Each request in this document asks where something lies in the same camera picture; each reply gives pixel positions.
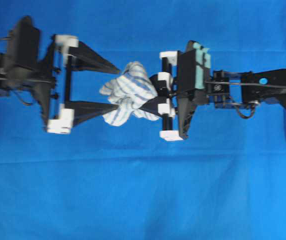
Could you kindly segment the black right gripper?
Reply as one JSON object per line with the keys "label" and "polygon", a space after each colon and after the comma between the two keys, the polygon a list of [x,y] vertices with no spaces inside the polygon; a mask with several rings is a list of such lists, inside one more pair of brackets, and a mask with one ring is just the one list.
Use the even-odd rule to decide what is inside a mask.
{"label": "black right gripper", "polygon": [[162,118],[162,139],[186,140],[196,108],[208,103],[206,84],[203,90],[195,88],[195,50],[164,51],[159,56],[162,71],[149,78],[158,97],[150,99],[140,110]]}

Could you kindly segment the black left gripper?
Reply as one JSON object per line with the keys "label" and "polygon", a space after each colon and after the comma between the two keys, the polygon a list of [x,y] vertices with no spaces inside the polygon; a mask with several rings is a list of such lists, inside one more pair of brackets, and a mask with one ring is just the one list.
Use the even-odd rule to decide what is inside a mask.
{"label": "black left gripper", "polygon": [[74,71],[92,71],[117,75],[120,70],[80,41],[77,36],[54,34],[51,37],[51,43],[47,47],[45,56],[37,63],[38,71],[35,74],[36,83],[32,87],[32,96],[40,106],[44,130],[51,134],[67,135],[71,133],[73,127],[117,110],[119,106],[89,101],[66,101],[59,104],[57,117],[51,119],[52,90],[57,83],[54,76],[56,50],[62,55],[62,63],[65,67],[68,65],[68,58],[72,57],[72,69]]}

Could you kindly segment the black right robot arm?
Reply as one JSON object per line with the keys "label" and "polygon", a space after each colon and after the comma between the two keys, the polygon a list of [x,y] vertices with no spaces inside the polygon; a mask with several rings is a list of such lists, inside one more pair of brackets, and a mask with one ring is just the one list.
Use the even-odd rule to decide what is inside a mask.
{"label": "black right robot arm", "polygon": [[141,110],[162,119],[160,137],[167,141],[188,138],[192,117],[199,106],[249,110],[251,118],[262,102],[279,104],[286,110],[286,69],[259,73],[210,72],[210,58],[199,49],[160,53],[162,71],[150,80],[157,96]]}

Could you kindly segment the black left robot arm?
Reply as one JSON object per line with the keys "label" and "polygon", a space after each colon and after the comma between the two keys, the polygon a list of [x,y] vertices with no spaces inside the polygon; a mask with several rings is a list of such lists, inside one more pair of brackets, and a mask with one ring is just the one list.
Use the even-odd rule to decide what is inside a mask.
{"label": "black left robot arm", "polygon": [[[118,108],[115,104],[72,101],[71,81],[74,71],[119,73],[109,61],[102,58],[73,35],[55,34],[47,48],[45,57],[38,60],[39,40],[32,36],[11,36],[5,54],[0,54],[0,97],[10,92],[30,92],[40,105],[44,130],[52,134],[69,134],[82,122],[102,116]],[[50,117],[51,99],[58,99],[52,93],[57,85],[54,74],[61,69],[54,66],[55,53],[62,57],[65,72],[64,101],[59,104],[58,114]]]}

